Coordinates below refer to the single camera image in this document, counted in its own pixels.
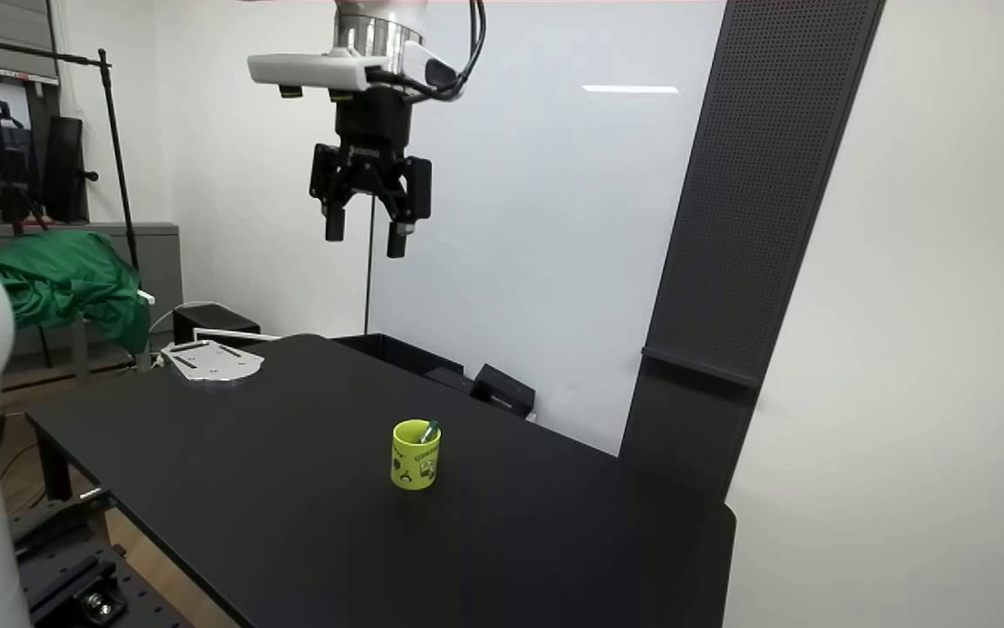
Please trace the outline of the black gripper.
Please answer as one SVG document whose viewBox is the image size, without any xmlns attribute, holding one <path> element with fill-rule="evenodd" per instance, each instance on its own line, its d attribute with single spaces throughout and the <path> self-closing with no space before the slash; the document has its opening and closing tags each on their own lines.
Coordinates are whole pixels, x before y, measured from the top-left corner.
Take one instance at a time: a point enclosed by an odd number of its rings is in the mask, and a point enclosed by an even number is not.
<svg viewBox="0 0 1004 628">
<path fill-rule="evenodd" d="M 434 207 L 434 165 L 409 158 L 411 97 L 372 88 L 335 97 L 339 142 L 313 147 L 311 197 L 326 207 L 326 241 L 346 241 L 346 201 L 376 197 L 389 212 L 389 257 L 405 257 L 416 220 Z"/>
</svg>

